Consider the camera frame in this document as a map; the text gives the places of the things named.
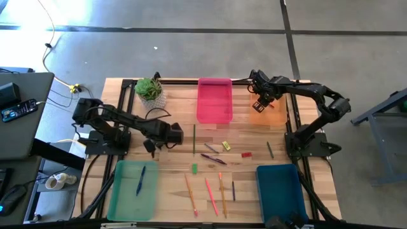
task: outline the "blue pen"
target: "blue pen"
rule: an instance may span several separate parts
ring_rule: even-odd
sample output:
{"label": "blue pen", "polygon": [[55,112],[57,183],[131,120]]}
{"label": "blue pen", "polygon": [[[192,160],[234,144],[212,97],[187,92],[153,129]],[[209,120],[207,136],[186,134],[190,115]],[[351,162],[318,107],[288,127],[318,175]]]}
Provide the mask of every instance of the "blue pen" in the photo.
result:
{"label": "blue pen", "polygon": [[142,168],[141,177],[140,177],[139,185],[137,186],[137,191],[135,192],[135,196],[137,196],[137,195],[139,194],[139,192],[140,192],[141,184],[142,184],[142,178],[144,177],[145,171],[146,171],[146,166],[144,166],[144,167]]}

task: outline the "potted plant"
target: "potted plant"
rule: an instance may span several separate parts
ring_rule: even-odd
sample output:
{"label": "potted plant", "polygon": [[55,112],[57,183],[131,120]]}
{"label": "potted plant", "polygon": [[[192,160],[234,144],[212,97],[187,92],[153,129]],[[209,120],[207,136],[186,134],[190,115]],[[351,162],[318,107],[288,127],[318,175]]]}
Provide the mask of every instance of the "potted plant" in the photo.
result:
{"label": "potted plant", "polygon": [[141,102],[148,109],[164,108],[167,101],[160,82],[149,78],[137,81],[134,88]]}

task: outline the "pink plastic tray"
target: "pink plastic tray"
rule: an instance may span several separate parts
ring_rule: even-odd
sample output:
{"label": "pink plastic tray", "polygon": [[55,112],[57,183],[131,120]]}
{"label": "pink plastic tray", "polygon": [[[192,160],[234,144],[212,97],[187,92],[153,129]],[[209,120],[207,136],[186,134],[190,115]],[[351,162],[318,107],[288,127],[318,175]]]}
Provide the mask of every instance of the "pink plastic tray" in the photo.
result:
{"label": "pink plastic tray", "polygon": [[231,80],[202,78],[198,81],[197,119],[200,123],[229,123],[233,118]]}

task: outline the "wooden table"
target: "wooden table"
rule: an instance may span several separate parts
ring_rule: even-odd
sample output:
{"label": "wooden table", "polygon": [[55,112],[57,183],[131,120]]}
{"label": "wooden table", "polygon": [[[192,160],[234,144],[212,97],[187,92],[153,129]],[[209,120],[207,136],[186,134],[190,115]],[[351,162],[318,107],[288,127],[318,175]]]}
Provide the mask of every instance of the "wooden table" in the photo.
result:
{"label": "wooden table", "polygon": [[[102,93],[105,104],[117,106],[120,86],[123,79],[106,79]],[[284,142],[286,126],[277,127],[249,124],[249,92],[246,86],[233,87],[233,120],[229,125],[200,124],[196,118],[197,86],[196,85],[164,85],[167,93],[166,110],[171,117],[162,120],[169,123],[178,122],[184,130],[184,142],[173,149],[156,151],[154,160],[160,168],[155,216],[151,221],[163,222],[225,222],[225,223],[262,223],[259,197],[256,185],[255,170],[259,165],[287,164],[291,161],[287,157]],[[124,108],[127,107],[129,92],[126,94]],[[302,124],[311,123],[317,118],[315,102],[312,99],[297,96]],[[133,115],[144,117],[146,109],[138,97],[134,100]],[[193,124],[196,130],[196,155],[193,156]],[[142,142],[145,137],[136,130],[132,131],[132,142],[126,160],[152,160],[146,152]],[[225,151],[221,143],[227,141],[230,151]],[[274,159],[271,158],[266,142],[270,142]],[[207,142],[217,150],[223,152],[217,157],[228,165],[220,165],[205,159],[199,153],[211,152],[204,146]],[[242,158],[241,153],[252,152],[251,158]],[[86,160],[82,178],[88,169],[90,157]],[[309,158],[314,189],[326,207],[338,218],[341,218],[335,185],[327,162],[321,158]],[[193,175],[191,166],[198,164],[198,174]],[[106,156],[101,156],[93,165],[85,185],[84,207],[96,196],[100,190]],[[228,217],[223,215],[222,197],[218,173],[223,173],[223,184],[228,210]],[[199,216],[193,214],[191,200],[186,187],[184,174],[187,174]],[[205,177],[209,180],[219,216],[215,215],[209,198]],[[235,182],[236,201],[233,201],[231,182]],[[80,214],[80,190],[76,196],[73,216]],[[310,201],[303,189],[307,214],[311,218]],[[104,216],[107,214],[111,190],[106,195]]]}

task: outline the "yellow eraser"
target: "yellow eraser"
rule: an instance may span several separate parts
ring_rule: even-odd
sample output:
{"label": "yellow eraser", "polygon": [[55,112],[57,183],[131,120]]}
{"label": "yellow eraser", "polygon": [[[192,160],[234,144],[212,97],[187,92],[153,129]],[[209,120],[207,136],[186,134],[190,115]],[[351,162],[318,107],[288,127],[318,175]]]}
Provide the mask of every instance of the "yellow eraser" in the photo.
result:
{"label": "yellow eraser", "polygon": [[227,151],[230,150],[230,146],[229,146],[229,144],[228,144],[226,141],[222,142],[222,144],[223,144],[224,148],[225,148]]}

